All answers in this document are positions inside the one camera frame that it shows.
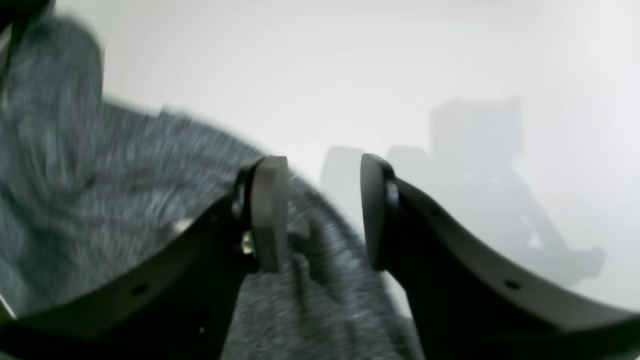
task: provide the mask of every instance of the gray knit fabric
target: gray knit fabric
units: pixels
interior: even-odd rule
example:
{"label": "gray knit fabric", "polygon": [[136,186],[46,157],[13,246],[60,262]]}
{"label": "gray knit fabric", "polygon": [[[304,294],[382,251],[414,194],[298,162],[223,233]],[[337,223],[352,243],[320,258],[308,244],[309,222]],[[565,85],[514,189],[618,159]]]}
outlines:
{"label": "gray knit fabric", "polygon": [[[0,109],[0,293],[18,315],[96,290],[160,251],[261,153],[211,126],[102,99],[99,48],[31,23]],[[291,176],[287,263],[243,284],[224,359],[413,359],[362,241]]]}

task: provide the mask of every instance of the gray fabric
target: gray fabric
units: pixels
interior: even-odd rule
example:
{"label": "gray fabric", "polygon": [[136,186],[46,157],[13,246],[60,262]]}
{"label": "gray fabric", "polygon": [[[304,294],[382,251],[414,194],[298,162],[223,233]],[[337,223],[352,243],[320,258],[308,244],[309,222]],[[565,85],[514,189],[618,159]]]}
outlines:
{"label": "gray fabric", "polygon": [[[180,115],[102,99],[100,52],[46,15],[12,56],[0,110],[0,293],[18,315],[63,304],[170,241],[261,153]],[[224,359],[411,359],[362,241],[291,175],[281,274],[244,282]]]}

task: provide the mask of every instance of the metal screw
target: metal screw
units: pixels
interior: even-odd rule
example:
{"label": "metal screw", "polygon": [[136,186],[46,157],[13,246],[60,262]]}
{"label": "metal screw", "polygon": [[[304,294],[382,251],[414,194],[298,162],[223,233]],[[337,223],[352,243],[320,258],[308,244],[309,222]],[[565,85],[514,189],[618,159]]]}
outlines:
{"label": "metal screw", "polygon": [[253,254],[255,256],[255,244],[253,242],[253,234],[250,230],[244,232],[241,246],[244,255]]}

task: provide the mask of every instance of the screw hole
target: screw hole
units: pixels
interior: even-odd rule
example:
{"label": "screw hole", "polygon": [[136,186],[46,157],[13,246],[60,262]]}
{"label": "screw hole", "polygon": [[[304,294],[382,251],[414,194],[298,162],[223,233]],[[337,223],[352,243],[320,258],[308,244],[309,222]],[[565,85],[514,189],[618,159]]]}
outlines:
{"label": "screw hole", "polygon": [[521,288],[520,284],[512,280],[505,280],[504,285],[512,290],[520,290]]}
{"label": "screw hole", "polygon": [[146,293],[149,290],[149,286],[147,284],[141,284],[131,289],[131,296],[139,296]]}

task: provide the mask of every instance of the white wall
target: white wall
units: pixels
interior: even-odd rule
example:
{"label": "white wall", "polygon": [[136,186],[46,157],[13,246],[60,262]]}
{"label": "white wall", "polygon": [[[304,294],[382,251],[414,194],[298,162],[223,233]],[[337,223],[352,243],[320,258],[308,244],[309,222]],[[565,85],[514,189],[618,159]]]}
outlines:
{"label": "white wall", "polygon": [[58,10],[102,44],[108,97],[185,110],[288,156],[356,226],[359,155],[388,155],[497,250],[640,309],[640,2],[58,0]]}

